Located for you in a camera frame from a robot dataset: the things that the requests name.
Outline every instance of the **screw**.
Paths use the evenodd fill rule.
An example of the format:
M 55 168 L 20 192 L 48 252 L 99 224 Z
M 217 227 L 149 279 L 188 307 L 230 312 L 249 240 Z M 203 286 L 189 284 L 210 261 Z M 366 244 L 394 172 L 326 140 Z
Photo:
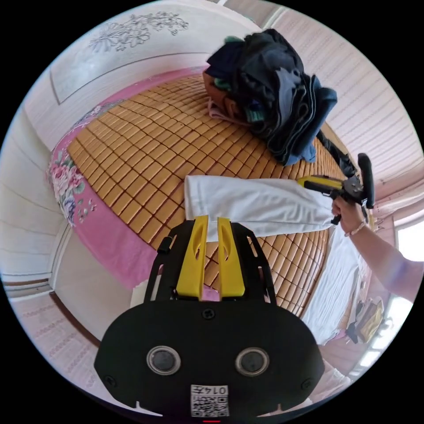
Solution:
M 309 389 L 309 387 L 311 386 L 311 384 L 312 384 L 312 379 L 306 379 L 301 385 L 300 385 L 300 388 L 302 389 L 302 390 L 307 390 L 307 389 Z
M 109 384 L 109 386 L 116 387 L 116 381 L 115 381 L 115 379 L 114 379 L 113 377 L 111 377 L 110 375 L 107 375 L 107 376 L 105 377 L 105 382 L 106 382 L 107 384 Z
M 202 317 L 204 319 L 213 319 L 215 317 L 215 311 L 213 309 L 210 309 L 210 308 L 205 309 L 202 312 Z

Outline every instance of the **yellow bag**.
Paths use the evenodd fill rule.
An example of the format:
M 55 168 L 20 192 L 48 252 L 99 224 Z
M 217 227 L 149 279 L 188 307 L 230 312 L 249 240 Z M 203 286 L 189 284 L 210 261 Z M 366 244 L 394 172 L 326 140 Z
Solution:
M 383 321 L 384 305 L 380 298 L 369 299 L 356 318 L 355 333 L 360 343 L 368 343 Z

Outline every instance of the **bracelet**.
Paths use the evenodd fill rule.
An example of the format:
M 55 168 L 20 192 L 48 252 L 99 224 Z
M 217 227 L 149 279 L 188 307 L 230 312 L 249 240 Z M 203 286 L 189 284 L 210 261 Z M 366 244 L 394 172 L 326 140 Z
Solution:
M 350 237 L 352 235 L 355 235 L 358 231 L 362 230 L 365 227 L 366 223 L 365 220 L 361 222 L 361 224 L 359 225 L 359 227 L 356 230 L 351 231 L 350 233 L 346 233 L 344 236 L 345 237 Z

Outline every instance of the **pink bed sheet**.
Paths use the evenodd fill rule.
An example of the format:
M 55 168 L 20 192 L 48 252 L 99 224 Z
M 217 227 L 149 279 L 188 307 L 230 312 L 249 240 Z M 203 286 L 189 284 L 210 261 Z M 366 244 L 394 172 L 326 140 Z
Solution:
M 158 84 L 201 74 L 203 70 L 196 67 L 166 72 L 124 88 L 75 123 L 52 152 L 47 179 L 65 218 L 92 255 L 127 289 L 148 279 L 156 251 L 98 197 L 66 148 L 88 123 L 116 104 Z M 205 286 L 203 299 L 217 300 L 217 292 Z

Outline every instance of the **wrist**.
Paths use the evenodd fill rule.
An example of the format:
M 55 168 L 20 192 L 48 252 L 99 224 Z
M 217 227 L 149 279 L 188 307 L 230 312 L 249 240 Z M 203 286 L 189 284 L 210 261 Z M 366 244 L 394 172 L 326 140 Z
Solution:
M 350 231 L 349 233 L 346 233 L 345 237 L 349 237 L 352 241 L 354 241 L 357 238 L 361 237 L 361 235 L 365 232 L 366 228 L 367 228 L 367 224 L 365 223 L 365 220 L 364 220 L 360 222 L 354 230 Z

